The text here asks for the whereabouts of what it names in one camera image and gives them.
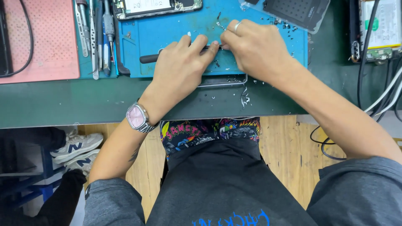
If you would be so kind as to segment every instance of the sneaker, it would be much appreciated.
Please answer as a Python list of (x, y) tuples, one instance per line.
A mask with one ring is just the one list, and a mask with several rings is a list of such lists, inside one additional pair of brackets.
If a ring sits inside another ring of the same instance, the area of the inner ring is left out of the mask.
[(89, 171), (91, 170), (92, 164), (98, 155), (100, 149), (95, 149), (92, 150), (88, 153), (79, 155), (75, 157), (74, 159), (64, 163), (64, 166), (66, 167), (66, 172), (74, 169), (80, 169), (82, 170), (82, 173), (85, 176), (89, 175)]
[(66, 134), (66, 145), (55, 151), (51, 151), (53, 156), (53, 162), (56, 164), (62, 164), (74, 157), (92, 151), (97, 148), (103, 141), (102, 134), (90, 134), (87, 136), (77, 135), (77, 131), (71, 131)]

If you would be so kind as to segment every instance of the left hand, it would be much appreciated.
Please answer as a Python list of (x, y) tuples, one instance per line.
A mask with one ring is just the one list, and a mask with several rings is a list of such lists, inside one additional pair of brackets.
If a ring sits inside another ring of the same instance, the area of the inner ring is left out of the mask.
[(160, 121), (200, 85), (201, 75), (219, 49), (219, 42), (213, 41), (201, 53), (207, 43), (205, 35), (198, 35), (193, 43), (190, 36), (184, 35), (159, 54), (154, 78), (138, 101), (147, 110), (151, 124)]

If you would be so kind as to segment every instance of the gray sleeve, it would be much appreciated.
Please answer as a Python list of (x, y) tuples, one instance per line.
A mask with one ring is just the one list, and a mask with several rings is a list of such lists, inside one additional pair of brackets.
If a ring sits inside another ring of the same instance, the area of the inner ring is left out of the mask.
[(123, 179), (92, 182), (85, 200), (84, 226), (145, 225), (141, 195)]
[(307, 212), (318, 225), (402, 225), (402, 165), (381, 157), (319, 170)]

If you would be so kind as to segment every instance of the silver ring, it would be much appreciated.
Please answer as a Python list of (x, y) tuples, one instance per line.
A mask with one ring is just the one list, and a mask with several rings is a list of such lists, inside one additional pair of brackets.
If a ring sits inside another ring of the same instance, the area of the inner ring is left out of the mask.
[(234, 33), (237, 34), (237, 27), (239, 26), (239, 24), (241, 24), (242, 22), (238, 22), (235, 26), (234, 26)]

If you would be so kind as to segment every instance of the workbench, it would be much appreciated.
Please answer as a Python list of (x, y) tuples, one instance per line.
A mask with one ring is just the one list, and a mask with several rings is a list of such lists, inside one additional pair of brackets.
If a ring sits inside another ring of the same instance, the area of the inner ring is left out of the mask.
[[(348, 61), (348, 2), (332, 1), (320, 30), (311, 36), (308, 69), (330, 88), (357, 103), (359, 65)], [(363, 79), (363, 108), (383, 92), (386, 65), (368, 64)], [(203, 119), (305, 114), (275, 87), (246, 83), (250, 102), (242, 110), (243, 86), (197, 88), (163, 119)], [(120, 122), (127, 108), (151, 82), (148, 78), (76, 79), (0, 85), (0, 128)]]

